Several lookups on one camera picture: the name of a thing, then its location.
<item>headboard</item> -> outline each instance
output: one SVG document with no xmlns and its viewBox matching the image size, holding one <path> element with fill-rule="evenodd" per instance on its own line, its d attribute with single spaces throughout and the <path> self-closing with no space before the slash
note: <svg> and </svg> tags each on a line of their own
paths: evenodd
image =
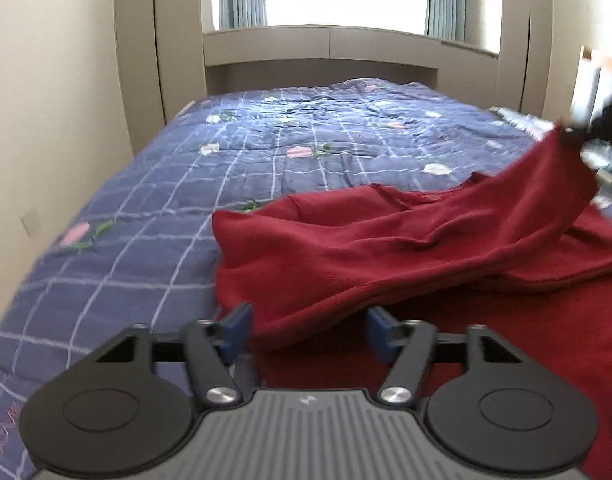
<svg viewBox="0 0 612 480">
<path fill-rule="evenodd" d="M 612 104 L 612 57 L 584 46 L 572 98 L 573 124 L 589 124 L 609 104 Z"/>
</svg>

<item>wall outlet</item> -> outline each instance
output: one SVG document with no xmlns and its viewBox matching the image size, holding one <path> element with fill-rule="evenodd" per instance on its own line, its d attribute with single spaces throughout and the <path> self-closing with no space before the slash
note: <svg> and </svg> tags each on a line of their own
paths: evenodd
<svg viewBox="0 0 612 480">
<path fill-rule="evenodd" d="M 36 238 L 42 226 L 42 222 L 39 220 L 39 215 L 37 214 L 37 209 L 34 207 L 30 208 L 24 213 L 20 220 L 22 221 L 22 225 L 28 237 Z"/>
</svg>

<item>red sweater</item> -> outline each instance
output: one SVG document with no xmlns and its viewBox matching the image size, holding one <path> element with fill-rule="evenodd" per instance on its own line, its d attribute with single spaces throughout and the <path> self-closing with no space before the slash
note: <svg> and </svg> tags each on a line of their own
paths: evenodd
<svg viewBox="0 0 612 480">
<path fill-rule="evenodd" d="M 387 370 L 353 316 L 374 304 L 446 332 L 488 324 L 592 397 L 603 425 L 587 466 L 612 478 L 612 225 L 588 206 L 596 190 L 555 132 L 445 192 L 372 185 L 220 211 L 217 296 L 225 312 L 255 305 L 271 386 L 376 387 Z"/>
</svg>

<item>silver screw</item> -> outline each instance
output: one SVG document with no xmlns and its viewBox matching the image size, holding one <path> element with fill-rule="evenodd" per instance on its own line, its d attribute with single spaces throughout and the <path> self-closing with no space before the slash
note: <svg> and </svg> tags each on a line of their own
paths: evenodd
<svg viewBox="0 0 612 480">
<path fill-rule="evenodd" d="M 206 392 L 206 399 L 215 404 L 230 404 L 237 400 L 237 392 L 228 386 L 216 386 Z"/>
<path fill-rule="evenodd" d="M 403 386 L 388 386 L 380 391 L 379 397 L 390 404 L 403 404 L 412 399 L 413 394 Z"/>
</svg>

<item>wall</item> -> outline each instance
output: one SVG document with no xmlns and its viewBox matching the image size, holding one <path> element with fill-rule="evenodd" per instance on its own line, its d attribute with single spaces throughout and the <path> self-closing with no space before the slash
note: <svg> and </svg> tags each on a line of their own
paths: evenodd
<svg viewBox="0 0 612 480">
<path fill-rule="evenodd" d="M 612 56 L 612 0 L 553 0 L 550 76 L 544 117 L 568 118 L 582 45 Z"/>
<path fill-rule="evenodd" d="M 442 44 L 439 56 L 439 92 L 480 108 L 495 106 L 497 56 L 476 52 L 458 43 Z"/>
<path fill-rule="evenodd" d="M 495 101 L 497 106 L 521 110 L 528 36 L 530 0 L 502 1 L 502 42 Z"/>
<path fill-rule="evenodd" d="M 155 0 L 159 86 L 166 122 L 190 101 L 206 97 L 202 21 L 201 0 Z"/>
<path fill-rule="evenodd" d="M 155 0 L 115 0 L 117 62 L 132 151 L 166 124 L 155 42 Z"/>
<path fill-rule="evenodd" d="M 0 314 L 131 156 L 113 0 L 0 0 Z"/>
<path fill-rule="evenodd" d="M 543 113 L 550 71 L 552 0 L 530 0 L 530 41 L 521 111 Z"/>
<path fill-rule="evenodd" d="M 502 0 L 466 0 L 465 43 L 499 54 Z"/>
</svg>

